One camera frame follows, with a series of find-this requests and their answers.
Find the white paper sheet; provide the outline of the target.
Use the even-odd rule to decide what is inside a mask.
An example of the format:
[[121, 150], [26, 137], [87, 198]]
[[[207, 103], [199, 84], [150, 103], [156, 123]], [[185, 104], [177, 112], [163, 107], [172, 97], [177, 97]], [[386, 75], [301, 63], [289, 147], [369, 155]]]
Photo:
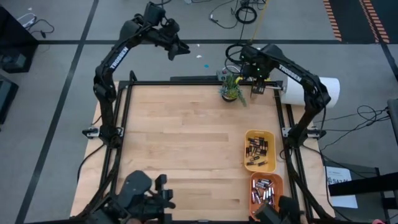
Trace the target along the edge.
[[[352, 181], [348, 169], [326, 166], [328, 185]], [[331, 196], [331, 203], [334, 207], [358, 208], [355, 195]]]

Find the black long power strip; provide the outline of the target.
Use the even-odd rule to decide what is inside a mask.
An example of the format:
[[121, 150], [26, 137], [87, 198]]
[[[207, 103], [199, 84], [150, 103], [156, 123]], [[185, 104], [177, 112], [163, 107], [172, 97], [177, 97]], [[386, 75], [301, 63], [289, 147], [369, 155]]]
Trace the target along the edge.
[[215, 75], [204, 75], [204, 76], [181, 76], [181, 77], [170, 77], [171, 82], [215, 82], [218, 81], [218, 77]]

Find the white shade table lamp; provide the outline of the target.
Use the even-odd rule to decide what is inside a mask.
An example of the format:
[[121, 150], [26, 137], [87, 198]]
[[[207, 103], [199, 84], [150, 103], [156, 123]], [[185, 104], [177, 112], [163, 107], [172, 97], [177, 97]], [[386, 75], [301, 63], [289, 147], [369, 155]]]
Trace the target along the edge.
[[[320, 81], [328, 90], [331, 100], [327, 103], [327, 108], [333, 108], [340, 96], [340, 82], [337, 78], [320, 77]], [[276, 88], [281, 92], [280, 100], [283, 104], [304, 106], [304, 92], [302, 86], [289, 77], [282, 79], [279, 84], [271, 84], [266, 81], [266, 88]]]

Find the orange plastic bin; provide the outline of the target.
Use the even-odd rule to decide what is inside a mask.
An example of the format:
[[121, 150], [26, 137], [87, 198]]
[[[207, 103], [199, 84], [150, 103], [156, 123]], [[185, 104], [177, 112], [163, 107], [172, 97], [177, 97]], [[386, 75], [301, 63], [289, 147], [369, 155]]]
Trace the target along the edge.
[[[266, 187], [265, 189], [261, 189], [261, 188], [257, 188], [257, 187], [255, 189], [253, 189], [252, 188], [252, 179], [254, 179], [256, 181], [256, 185], [263, 185], [263, 184], [258, 184], [258, 182], [260, 182], [259, 179], [269, 179], [270, 182], [275, 182], [275, 186], [273, 187], [274, 188], [274, 197], [275, 197], [275, 205], [274, 206], [272, 206], [270, 203], [272, 195], [268, 199], [266, 199], [266, 201], [262, 200], [263, 192], [268, 190], [269, 184], [264, 184], [264, 186]], [[283, 180], [279, 175], [255, 172], [251, 175], [249, 185], [250, 185], [250, 187], [249, 187], [249, 189], [250, 189], [250, 191], [249, 191], [249, 214], [255, 221], [258, 221], [258, 219], [255, 217], [255, 213], [262, 205], [265, 205], [265, 204], [270, 205], [277, 212], [279, 211], [279, 199], [284, 194]], [[258, 204], [256, 202], [256, 198], [255, 198], [255, 203], [251, 202], [251, 192], [254, 192], [254, 196], [258, 195], [258, 197], [261, 199], [260, 204]]]

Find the black cabinet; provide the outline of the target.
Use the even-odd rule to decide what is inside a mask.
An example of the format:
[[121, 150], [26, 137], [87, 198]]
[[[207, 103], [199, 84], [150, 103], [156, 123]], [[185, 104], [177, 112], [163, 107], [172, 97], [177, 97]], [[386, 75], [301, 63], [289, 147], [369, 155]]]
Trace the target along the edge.
[[0, 69], [28, 72], [38, 45], [38, 40], [0, 5]]

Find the potted succulent plant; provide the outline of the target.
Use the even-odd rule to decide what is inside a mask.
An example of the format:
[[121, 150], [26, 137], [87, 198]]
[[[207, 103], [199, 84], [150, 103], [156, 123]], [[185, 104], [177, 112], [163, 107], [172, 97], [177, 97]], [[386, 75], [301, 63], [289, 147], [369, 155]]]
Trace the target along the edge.
[[247, 107], [246, 99], [243, 95], [243, 91], [239, 85], [239, 82], [243, 81], [242, 76], [228, 75], [226, 80], [223, 81], [221, 88], [219, 89], [219, 94], [227, 102], [233, 102], [237, 99]]

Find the black equipment case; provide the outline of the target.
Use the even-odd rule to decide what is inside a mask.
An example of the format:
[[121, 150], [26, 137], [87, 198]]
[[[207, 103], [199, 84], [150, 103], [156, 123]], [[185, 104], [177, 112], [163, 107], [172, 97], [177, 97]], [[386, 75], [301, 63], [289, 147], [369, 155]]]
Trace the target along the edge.
[[0, 78], [0, 125], [3, 125], [19, 86], [6, 79]]

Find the white power adapter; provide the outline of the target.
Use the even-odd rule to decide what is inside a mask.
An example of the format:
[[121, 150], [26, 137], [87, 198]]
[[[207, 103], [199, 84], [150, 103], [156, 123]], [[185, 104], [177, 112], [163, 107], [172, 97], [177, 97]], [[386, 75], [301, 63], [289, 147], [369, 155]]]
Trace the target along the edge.
[[31, 26], [37, 19], [37, 16], [30, 12], [27, 14], [24, 14], [23, 16], [17, 18], [17, 21], [24, 27], [27, 28]]

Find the yellow plastic bin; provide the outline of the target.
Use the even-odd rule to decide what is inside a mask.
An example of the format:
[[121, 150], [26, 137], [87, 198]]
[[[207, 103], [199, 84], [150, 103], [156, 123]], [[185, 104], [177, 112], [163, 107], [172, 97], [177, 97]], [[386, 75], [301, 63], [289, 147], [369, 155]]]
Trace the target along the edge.
[[[268, 151], [265, 156], [260, 156], [257, 154], [257, 152], [261, 151], [260, 149], [257, 149], [256, 155], [255, 156], [260, 156], [260, 159], [256, 161], [252, 161], [255, 164], [248, 166], [246, 165], [247, 162], [250, 162], [250, 158], [255, 157], [255, 156], [249, 156], [246, 157], [246, 148], [250, 147], [250, 141], [248, 141], [248, 138], [255, 139], [255, 138], [264, 138], [264, 142], [268, 142]], [[258, 166], [258, 163], [262, 161], [267, 161], [267, 164], [263, 166]], [[275, 136], [268, 131], [264, 130], [255, 130], [255, 129], [250, 129], [246, 132], [245, 138], [244, 138], [244, 166], [247, 170], [251, 172], [263, 172], [263, 173], [272, 173], [276, 170], [276, 152], [275, 152]]]

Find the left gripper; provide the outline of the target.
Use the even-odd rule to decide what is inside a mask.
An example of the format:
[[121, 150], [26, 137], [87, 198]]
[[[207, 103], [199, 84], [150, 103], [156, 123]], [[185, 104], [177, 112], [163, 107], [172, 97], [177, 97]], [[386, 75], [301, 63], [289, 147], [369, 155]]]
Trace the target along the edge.
[[160, 27], [152, 27], [152, 42], [162, 47], [171, 47], [168, 50], [168, 58], [173, 61], [176, 55], [189, 54], [190, 48], [187, 44], [179, 42], [177, 33], [180, 30], [179, 24], [174, 19], [166, 19], [165, 24]]

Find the black side stand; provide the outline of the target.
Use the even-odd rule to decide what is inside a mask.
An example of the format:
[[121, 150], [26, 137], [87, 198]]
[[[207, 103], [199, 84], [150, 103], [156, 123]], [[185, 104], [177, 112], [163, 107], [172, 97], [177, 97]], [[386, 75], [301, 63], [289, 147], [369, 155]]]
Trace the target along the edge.
[[352, 223], [371, 223], [379, 219], [398, 224], [398, 172], [382, 174], [377, 167], [339, 164], [327, 161], [326, 166], [348, 169], [352, 181], [329, 185], [329, 196], [355, 195], [358, 208], [334, 207], [336, 218]]

